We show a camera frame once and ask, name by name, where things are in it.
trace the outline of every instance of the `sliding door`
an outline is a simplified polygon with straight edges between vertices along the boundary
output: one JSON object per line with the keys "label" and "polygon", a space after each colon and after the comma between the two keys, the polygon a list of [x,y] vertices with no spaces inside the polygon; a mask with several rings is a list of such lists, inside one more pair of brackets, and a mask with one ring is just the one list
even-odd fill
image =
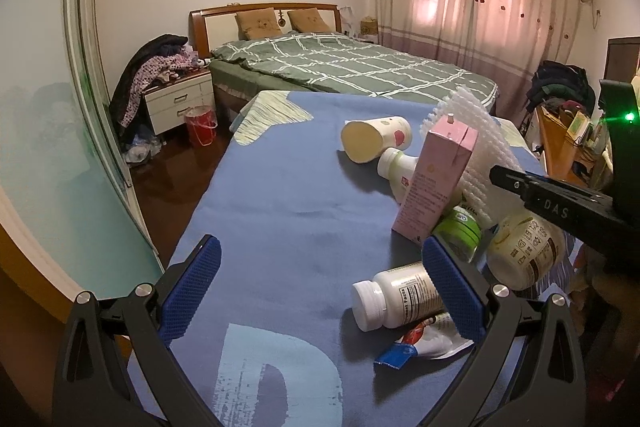
{"label": "sliding door", "polygon": [[78,0],[0,0],[0,21],[0,223],[71,298],[154,283],[162,269],[101,127]]}
{"label": "sliding door", "polygon": [[142,232],[148,236],[129,167],[120,154],[109,116],[110,99],[100,59],[95,0],[65,0],[65,21],[76,91],[87,127],[114,188]]}

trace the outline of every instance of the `blue gripper pad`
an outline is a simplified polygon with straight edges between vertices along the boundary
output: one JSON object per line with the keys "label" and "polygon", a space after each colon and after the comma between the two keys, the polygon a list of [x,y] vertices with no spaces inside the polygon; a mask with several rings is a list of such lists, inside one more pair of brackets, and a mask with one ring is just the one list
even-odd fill
{"label": "blue gripper pad", "polygon": [[197,256],[174,285],[162,306],[162,325],[158,335],[168,346],[184,335],[222,259],[220,241],[215,237],[203,245]]}
{"label": "blue gripper pad", "polygon": [[422,264],[442,297],[458,333],[479,343],[484,339],[484,308],[449,253],[435,237],[422,247]]}

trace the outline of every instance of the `white pill bottle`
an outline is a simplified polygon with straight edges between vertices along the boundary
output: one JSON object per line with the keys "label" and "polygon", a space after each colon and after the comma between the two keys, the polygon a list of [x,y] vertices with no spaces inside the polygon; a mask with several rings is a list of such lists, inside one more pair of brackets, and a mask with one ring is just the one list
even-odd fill
{"label": "white pill bottle", "polygon": [[351,286],[353,316],[362,331],[397,328],[443,311],[442,298],[422,263],[375,275]]}
{"label": "white pill bottle", "polygon": [[512,290],[524,290],[542,279],[566,254],[564,232],[522,210],[500,222],[486,251],[495,278]]}

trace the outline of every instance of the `pile of clothes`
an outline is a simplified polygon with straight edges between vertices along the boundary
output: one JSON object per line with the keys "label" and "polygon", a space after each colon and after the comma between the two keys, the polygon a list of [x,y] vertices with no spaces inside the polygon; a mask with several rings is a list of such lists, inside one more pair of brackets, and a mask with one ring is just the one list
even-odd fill
{"label": "pile of clothes", "polygon": [[529,104],[520,132],[526,134],[533,112],[543,105],[549,112],[558,115],[566,102],[574,102],[577,109],[591,115],[596,103],[596,94],[587,80],[587,73],[578,66],[565,66],[552,60],[544,60],[533,75],[531,89],[527,91]]}
{"label": "pile of clothes", "polygon": [[187,37],[162,35],[142,46],[127,64],[113,93],[109,110],[123,151],[133,143],[145,119],[140,115],[144,90],[171,82],[178,74],[198,68],[198,54]]}

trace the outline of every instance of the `white bottle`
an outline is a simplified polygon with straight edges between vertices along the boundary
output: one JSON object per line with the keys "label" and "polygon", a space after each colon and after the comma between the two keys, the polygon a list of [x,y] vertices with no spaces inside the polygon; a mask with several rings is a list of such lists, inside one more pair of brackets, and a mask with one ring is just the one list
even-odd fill
{"label": "white bottle", "polygon": [[500,222],[486,252],[489,270],[512,290],[524,290],[544,277],[566,254],[561,229],[521,210]]}
{"label": "white bottle", "polygon": [[444,309],[422,263],[380,272],[351,286],[353,316],[362,331],[397,328]]}
{"label": "white bottle", "polygon": [[407,156],[399,149],[389,148],[380,156],[378,174],[389,180],[391,191],[398,203],[402,203],[407,187],[414,175],[416,156]]}

